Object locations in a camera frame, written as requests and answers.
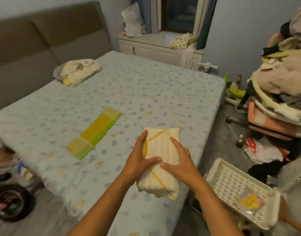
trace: hand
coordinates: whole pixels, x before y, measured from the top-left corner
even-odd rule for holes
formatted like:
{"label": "hand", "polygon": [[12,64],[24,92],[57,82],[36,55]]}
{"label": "hand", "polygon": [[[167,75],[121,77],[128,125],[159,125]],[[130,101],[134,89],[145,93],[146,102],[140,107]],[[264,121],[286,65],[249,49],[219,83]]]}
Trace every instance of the hand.
{"label": "hand", "polygon": [[180,157],[180,164],[179,165],[172,165],[169,163],[162,162],[160,163],[160,167],[165,171],[172,174],[178,180],[182,181],[192,190],[195,188],[195,184],[200,181],[202,176],[198,172],[195,164],[193,163],[190,155],[190,151],[188,148],[184,148],[181,143],[179,143],[173,137],[170,138],[171,142],[176,147],[179,157]]}
{"label": "hand", "polygon": [[128,179],[129,186],[140,178],[147,169],[151,166],[162,162],[161,157],[152,157],[149,159],[143,158],[143,146],[147,137],[147,130],[145,130],[137,139],[135,146],[130,153],[127,162],[122,170],[122,174]]}

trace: yellow stripe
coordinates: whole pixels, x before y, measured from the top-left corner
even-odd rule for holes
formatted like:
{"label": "yellow stripe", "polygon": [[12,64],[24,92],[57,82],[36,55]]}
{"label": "yellow stripe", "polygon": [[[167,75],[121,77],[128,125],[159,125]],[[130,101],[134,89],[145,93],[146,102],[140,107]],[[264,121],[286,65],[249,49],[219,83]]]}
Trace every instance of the yellow stripe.
{"label": "yellow stripe", "polygon": [[150,142],[151,140],[155,139],[156,137],[158,137],[159,135],[163,134],[167,130],[168,129],[164,129],[164,130],[160,131],[159,133],[157,133],[155,136],[153,136],[152,138],[148,139],[147,141]]}
{"label": "yellow stripe", "polygon": [[[153,140],[154,138],[158,137],[159,135],[163,134],[165,131],[167,131],[167,129],[159,132],[158,134],[156,134],[154,137],[152,137],[151,139],[148,139],[144,142],[144,147],[143,147],[143,158],[146,157],[147,155],[147,151],[148,151],[148,142]],[[161,185],[161,187],[163,187],[165,190],[168,191],[167,187],[164,185],[164,183],[161,181],[161,179],[151,170],[151,173],[153,175],[153,177],[155,177],[156,180],[158,180],[159,184]],[[176,197],[170,192],[171,198],[176,201]]]}

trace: perforated tray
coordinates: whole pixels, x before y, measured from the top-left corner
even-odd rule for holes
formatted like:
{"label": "perforated tray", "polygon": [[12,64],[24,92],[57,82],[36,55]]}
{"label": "perforated tray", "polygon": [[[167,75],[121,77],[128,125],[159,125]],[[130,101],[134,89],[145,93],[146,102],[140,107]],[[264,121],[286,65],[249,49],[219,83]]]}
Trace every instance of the perforated tray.
{"label": "perforated tray", "polygon": [[260,228],[268,230],[278,221],[281,194],[223,159],[215,160],[206,181],[223,202],[241,215],[243,214],[234,205],[234,200],[249,186],[265,201],[265,205],[255,213],[252,222]]}

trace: person's left hand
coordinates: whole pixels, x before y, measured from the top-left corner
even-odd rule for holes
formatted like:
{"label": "person's left hand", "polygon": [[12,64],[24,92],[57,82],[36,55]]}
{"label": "person's left hand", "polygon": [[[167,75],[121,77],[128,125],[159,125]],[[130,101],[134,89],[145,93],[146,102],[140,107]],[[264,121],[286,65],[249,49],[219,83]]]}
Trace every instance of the person's left hand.
{"label": "person's left hand", "polygon": [[149,159],[143,158],[143,146],[146,137],[147,130],[145,130],[138,137],[135,146],[121,172],[121,174],[123,174],[123,176],[128,180],[130,186],[133,185],[134,182],[140,178],[148,168],[162,162],[161,157],[152,157]]}

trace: green and yellow towel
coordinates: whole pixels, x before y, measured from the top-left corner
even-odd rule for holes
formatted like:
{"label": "green and yellow towel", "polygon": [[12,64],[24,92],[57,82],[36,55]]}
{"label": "green and yellow towel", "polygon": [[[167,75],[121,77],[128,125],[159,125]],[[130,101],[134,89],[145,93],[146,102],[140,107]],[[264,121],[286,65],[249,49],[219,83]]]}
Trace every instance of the green and yellow towel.
{"label": "green and yellow towel", "polygon": [[106,108],[93,124],[81,133],[80,137],[74,138],[65,148],[74,157],[83,159],[116,123],[120,116],[121,113],[119,111]]}

